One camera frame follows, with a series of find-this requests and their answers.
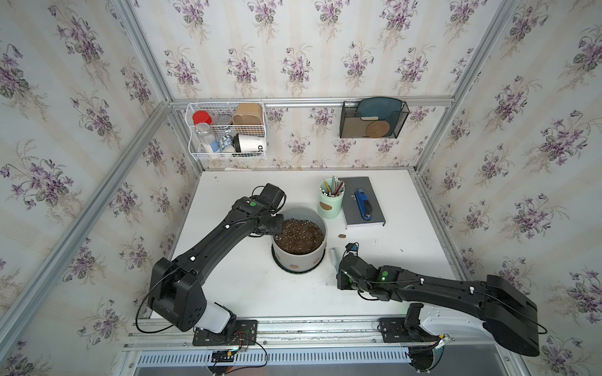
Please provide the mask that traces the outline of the white ceramic pot with soil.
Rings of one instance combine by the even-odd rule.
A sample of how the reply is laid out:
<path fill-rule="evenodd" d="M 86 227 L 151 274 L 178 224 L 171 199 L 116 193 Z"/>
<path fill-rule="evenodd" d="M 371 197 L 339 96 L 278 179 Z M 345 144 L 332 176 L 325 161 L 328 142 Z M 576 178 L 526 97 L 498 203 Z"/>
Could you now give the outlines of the white ceramic pot with soil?
<path fill-rule="evenodd" d="M 325 245 L 328 237 L 323 218 L 313 209 L 306 207 L 288 208 L 284 216 L 283 233 L 272 237 L 272 243 L 293 255 L 304 255 Z"/>

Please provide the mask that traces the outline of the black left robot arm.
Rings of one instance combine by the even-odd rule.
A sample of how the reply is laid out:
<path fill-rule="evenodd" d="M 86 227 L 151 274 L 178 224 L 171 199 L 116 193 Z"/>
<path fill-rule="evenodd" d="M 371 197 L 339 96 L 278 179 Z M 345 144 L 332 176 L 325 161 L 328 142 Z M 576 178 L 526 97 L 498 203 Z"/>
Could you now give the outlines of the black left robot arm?
<path fill-rule="evenodd" d="M 161 258 L 153 266 L 145 302 L 154 313 L 182 332 L 193 328 L 214 334 L 231 334 L 235 315 L 224 306 L 209 303 L 203 285 L 224 257 L 248 236 L 282 233 L 279 212 L 286 193 L 267 183 L 259 194 L 236 200 L 225 218 L 187 252 L 173 260 Z"/>

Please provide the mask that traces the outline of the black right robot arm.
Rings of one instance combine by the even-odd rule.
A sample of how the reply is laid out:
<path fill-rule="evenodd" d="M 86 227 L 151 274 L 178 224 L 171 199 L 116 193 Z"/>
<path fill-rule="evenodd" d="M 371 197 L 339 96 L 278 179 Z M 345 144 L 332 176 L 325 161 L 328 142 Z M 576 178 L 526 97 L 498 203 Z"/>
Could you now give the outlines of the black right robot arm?
<path fill-rule="evenodd" d="M 383 302 L 427 303 L 478 318 L 496 343 L 526 357 L 540 355 L 538 307 L 507 280 L 448 280 L 416 274 L 396 266 L 375 267 L 349 243 L 337 267 L 337 288 L 368 293 Z"/>

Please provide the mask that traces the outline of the black pot saucer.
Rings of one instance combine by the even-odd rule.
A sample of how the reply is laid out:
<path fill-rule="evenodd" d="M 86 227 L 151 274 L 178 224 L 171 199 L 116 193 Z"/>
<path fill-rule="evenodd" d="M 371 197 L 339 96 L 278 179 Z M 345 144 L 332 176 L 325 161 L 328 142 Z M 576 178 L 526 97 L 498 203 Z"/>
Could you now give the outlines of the black pot saucer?
<path fill-rule="evenodd" d="M 293 255 L 280 249 L 277 244 L 271 246 L 271 255 L 276 265 L 290 274 L 306 274 L 316 269 L 325 257 L 325 245 L 304 255 Z"/>

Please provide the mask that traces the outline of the grey notebook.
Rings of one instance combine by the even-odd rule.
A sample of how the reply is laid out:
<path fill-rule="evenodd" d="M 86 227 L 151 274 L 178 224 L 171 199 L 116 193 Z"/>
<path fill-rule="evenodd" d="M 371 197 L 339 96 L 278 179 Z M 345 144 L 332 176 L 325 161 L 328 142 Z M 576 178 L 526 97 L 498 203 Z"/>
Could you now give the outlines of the grey notebook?
<path fill-rule="evenodd" d="M 367 176 L 343 178 L 345 227 L 384 227 L 386 219 Z"/>

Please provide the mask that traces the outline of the green pencil cup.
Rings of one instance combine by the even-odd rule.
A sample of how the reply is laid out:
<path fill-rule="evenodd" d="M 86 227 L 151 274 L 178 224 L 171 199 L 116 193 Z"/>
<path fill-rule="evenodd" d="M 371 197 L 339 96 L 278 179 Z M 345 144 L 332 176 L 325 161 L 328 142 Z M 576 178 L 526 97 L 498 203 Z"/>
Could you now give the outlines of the green pencil cup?
<path fill-rule="evenodd" d="M 345 185 L 336 176 L 323 180 L 319 186 L 318 213 L 323 219 L 335 219 L 342 211 Z"/>

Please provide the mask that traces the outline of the white cylindrical speaker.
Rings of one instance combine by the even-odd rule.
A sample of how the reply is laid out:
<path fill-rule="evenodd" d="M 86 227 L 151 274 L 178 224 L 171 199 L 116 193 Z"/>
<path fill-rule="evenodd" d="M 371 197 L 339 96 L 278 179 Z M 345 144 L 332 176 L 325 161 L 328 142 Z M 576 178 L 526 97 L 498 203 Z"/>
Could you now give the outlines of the white cylindrical speaker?
<path fill-rule="evenodd" d="M 237 134 L 233 138 L 233 145 L 237 153 L 256 154 L 266 150 L 267 143 L 264 137 Z"/>

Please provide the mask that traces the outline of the clear plastic bottle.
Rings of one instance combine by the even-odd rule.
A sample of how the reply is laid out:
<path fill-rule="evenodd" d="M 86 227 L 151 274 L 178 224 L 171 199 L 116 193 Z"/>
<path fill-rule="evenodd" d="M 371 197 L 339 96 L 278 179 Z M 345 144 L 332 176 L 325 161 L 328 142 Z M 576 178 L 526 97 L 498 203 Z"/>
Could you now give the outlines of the clear plastic bottle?
<path fill-rule="evenodd" d="M 217 154 L 220 152 L 218 141 L 216 136 L 213 134 L 212 127 L 209 124 L 201 122 L 196 124 L 194 129 L 205 153 Z"/>

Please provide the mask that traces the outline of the brown cardboard cup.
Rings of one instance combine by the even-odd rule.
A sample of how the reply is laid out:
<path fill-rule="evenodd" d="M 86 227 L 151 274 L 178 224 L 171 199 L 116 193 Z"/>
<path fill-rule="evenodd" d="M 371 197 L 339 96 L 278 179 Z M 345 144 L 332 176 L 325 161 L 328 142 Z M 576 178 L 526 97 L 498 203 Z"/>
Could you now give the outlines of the brown cardboard cup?
<path fill-rule="evenodd" d="M 259 103 L 240 103 L 232 122 L 234 125 L 263 125 L 263 108 Z"/>

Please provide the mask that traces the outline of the small circuit board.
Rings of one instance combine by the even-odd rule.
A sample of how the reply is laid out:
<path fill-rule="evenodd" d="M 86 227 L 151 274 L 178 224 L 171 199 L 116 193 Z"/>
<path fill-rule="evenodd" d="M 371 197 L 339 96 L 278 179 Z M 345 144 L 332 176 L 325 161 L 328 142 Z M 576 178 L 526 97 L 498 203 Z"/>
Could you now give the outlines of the small circuit board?
<path fill-rule="evenodd" d="M 233 363 L 237 355 L 236 351 L 232 350 L 221 350 L 211 354 L 211 363 Z"/>

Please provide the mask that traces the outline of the round cork coaster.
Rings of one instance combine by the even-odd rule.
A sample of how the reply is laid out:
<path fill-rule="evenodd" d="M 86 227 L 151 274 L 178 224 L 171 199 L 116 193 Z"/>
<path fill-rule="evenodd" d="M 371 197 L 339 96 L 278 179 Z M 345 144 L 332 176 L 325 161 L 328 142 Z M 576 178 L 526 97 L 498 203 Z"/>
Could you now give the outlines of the round cork coaster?
<path fill-rule="evenodd" d="M 387 121 L 375 121 L 367 126 L 366 136 L 373 139 L 384 138 L 389 131 L 390 124 Z"/>

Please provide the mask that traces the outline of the teal plate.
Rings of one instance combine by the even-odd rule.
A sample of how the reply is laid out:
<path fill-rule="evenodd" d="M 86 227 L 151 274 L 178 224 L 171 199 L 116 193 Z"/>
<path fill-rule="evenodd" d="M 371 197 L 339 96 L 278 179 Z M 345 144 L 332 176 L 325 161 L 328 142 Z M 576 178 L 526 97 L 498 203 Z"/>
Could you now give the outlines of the teal plate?
<path fill-rule="evenodd" d="M 362 100 L 357 106 L 356 116 L 360 118 L 374 118 L 378 121 L 386 121 L 390 125 L 390 131 L 386 136 L 398 137 L 398 122 L 404 109 L 401 100 L 390 97 L 372 97 Z"/>

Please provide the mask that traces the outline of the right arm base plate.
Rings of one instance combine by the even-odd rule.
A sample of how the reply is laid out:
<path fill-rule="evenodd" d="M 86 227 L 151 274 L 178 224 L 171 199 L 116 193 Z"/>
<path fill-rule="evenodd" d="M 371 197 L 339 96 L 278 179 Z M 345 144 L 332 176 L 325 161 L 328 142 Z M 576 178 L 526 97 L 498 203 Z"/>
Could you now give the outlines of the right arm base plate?
<path fill-rule="evenodd" d="M 423 330 L 418 321 L 407 321 L 405 317 L 384 317 L 379 320 L 377 330 L 385 343 L 416 342 L 433 344 L 441 339 Z"/>

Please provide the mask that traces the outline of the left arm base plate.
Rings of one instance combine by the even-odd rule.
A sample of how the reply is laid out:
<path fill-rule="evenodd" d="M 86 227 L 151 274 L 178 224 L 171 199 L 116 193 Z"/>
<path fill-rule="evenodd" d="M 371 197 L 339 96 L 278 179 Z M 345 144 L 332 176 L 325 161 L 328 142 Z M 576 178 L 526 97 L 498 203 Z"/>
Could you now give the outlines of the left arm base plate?
<path fill-rule="evenodd" d="M 255 343 L 257 320 L 230 321 L 220 333 L 206 329 L 194 329 L 193 346 L 236 346 L 246 347 Z"/>

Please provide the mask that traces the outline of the black mesh wall organizer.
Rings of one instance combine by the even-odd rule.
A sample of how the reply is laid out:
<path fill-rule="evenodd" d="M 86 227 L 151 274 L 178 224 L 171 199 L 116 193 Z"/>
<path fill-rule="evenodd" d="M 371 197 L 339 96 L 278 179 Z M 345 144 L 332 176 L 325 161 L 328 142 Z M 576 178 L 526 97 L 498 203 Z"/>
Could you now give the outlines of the black mesh wall organizer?
<path fill-rule="evenodd" d="M 372 122 L 378 121 L 377 117 L 357 117 L 356 110 L 357 106 L 362 100 L 359 101 L 346 101 L 343 103 L 341 116 L 340 116 L 340 131 L 339 136 L 341 139 L 373 139 L 366 136 L 366 128 Z M 409 118 L 409 105 L 404 103 L 404 109 L 401 113 L 398 122 L 398 130 L 400 136 L 401 130 L 404 128 L 404 124 Z M 379 139 L 397 139 L 393 136 L 385 136 Z"/>

